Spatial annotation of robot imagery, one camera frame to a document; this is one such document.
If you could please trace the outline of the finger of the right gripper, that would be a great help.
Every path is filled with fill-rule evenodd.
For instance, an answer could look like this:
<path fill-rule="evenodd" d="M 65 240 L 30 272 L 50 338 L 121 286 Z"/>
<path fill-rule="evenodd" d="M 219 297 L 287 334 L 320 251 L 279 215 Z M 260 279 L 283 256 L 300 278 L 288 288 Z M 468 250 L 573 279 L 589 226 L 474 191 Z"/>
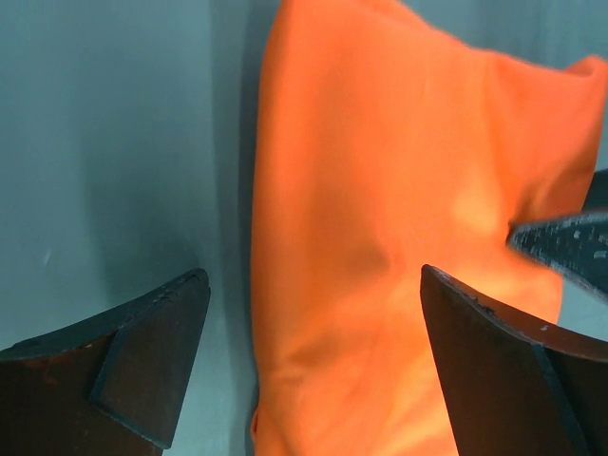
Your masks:
<path fill-rule="evenodd" d="M 607 171 L 594 173 L 582 212 L 514 225 L 506 244 L 607 299 Z"/>

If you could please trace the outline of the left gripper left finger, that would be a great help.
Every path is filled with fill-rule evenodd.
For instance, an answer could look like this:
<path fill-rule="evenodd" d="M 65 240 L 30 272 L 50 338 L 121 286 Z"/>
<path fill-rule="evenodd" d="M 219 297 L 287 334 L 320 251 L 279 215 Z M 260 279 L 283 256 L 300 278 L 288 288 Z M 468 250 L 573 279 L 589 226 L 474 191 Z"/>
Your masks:
<path fill-rule="evenodd" d="M 1 352 L 4 455 L 161 455 L 210 301 L 202 269 Z"/>

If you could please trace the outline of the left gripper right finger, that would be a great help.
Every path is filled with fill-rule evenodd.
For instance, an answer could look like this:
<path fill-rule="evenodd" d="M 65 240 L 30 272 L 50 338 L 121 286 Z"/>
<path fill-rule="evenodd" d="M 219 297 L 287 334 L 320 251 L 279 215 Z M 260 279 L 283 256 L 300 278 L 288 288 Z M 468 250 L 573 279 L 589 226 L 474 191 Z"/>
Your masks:
<path fill-rule="evenodd" d="M 461 455 L 604 455 L 607 344 L 426 265 L 421 302 Z"/>

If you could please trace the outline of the orange t shirt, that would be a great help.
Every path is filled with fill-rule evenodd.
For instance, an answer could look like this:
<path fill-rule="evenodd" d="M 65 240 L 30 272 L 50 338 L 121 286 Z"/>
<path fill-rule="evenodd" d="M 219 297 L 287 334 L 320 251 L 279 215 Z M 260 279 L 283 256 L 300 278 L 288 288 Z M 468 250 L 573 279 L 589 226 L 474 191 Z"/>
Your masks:
<path fill-rule="evenodd" d="M 562 280 L 506 247 L 577 212 L 607 64 L 470 47 L 397 1 L 284 1 L 260 76 L 251 309 L 258 455 L 453 455 L 426 264 L 549 322 Z"/>

